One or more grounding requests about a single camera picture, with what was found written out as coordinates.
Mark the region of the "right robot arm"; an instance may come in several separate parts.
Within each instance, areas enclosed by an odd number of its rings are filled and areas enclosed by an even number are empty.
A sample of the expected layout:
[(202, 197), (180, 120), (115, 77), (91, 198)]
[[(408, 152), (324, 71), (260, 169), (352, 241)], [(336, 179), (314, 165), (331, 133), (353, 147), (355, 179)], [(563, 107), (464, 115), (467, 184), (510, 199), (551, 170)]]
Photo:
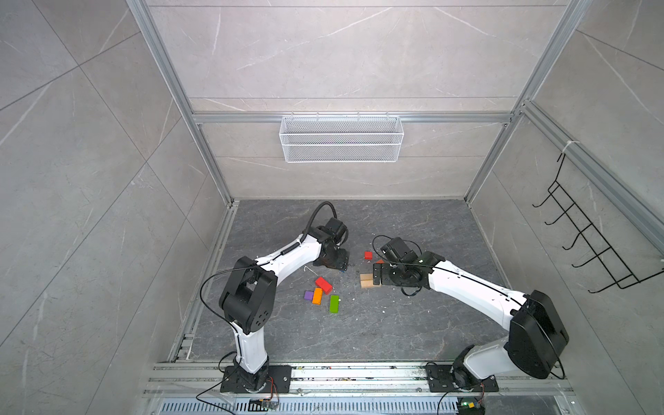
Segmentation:
[(454, 297), (498, 323), (508, 335), (464, 349), (449, 369), (453, 386), (477, 387), (492, 375), (516, 370), (539, 380), (553, 374), (569, 335), (553, 300), (539, 290), (527, 294), (468, 273), (433, 252), (406, 254), (373, 265), (373, 282), (427, 289)]

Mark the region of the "short natural wood block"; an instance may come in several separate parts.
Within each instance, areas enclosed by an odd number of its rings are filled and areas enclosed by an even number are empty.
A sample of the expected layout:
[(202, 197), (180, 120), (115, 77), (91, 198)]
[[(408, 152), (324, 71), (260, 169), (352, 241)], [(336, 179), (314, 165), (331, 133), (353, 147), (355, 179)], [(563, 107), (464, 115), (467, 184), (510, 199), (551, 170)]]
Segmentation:
[(375, 287), (374, 284), (374, 278), (372, 274), (361, 274), (360, 275), (360, 282), (361, 282), (361, 288), (372, 288)]

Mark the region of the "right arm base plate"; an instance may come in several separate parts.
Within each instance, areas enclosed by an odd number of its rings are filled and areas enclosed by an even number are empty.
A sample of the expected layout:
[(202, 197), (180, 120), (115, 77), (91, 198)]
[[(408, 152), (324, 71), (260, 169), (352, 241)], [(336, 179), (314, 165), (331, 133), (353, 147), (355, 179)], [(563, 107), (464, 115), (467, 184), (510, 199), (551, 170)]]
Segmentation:
[(455, 368), (451, 364), (437, 364), (434, 362), (425, 363), (424, 370), (430, 391), (433, 393), (497, 393), (499, 391), (496, 378), (493, 375), (479, 380), (463, 367)]

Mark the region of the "orange-yellow wood block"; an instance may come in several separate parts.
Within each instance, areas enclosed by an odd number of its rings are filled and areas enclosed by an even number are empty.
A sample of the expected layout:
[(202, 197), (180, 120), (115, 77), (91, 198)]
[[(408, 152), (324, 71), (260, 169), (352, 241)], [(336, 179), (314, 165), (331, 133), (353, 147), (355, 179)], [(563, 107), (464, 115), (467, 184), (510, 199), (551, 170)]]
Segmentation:
[(314, 290), (313, 297), (311, 299), (311, 302), (316, 305), (320, 305), (323, 300), (323, 290), (320, 287), (317, 287)]

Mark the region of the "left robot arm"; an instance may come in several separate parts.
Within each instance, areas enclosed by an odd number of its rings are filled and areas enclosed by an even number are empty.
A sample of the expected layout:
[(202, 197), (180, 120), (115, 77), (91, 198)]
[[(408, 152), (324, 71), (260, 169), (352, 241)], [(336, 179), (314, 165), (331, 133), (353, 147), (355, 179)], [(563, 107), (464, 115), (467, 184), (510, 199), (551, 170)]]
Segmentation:
[(321, 202), (291, 243), (257, 259), (244, 256), (226, 271), (220, 318), (233, 330), (234, 366), (245, 389), (259, 392), (268, 382), (264, 327), (273, 313), (279, 283), (309, 263), (346, 271), (349, 252), (342, 245), (348, 238), (348, 227), (338, 219), (333, 203)]

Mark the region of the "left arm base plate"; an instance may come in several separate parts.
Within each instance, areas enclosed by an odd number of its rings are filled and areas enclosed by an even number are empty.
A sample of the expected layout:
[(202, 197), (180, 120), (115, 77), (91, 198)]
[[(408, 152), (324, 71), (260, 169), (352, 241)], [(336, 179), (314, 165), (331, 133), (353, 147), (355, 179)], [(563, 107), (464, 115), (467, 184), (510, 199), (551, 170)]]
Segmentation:
[(239, 366), (227, 366), (224, 368), (220, 391), (236, 394), (269, 394), (276, 391), (287, 394), (292, 383), (292, 369), (292, 366), (287, 365), (269, 365), (254, 374)]

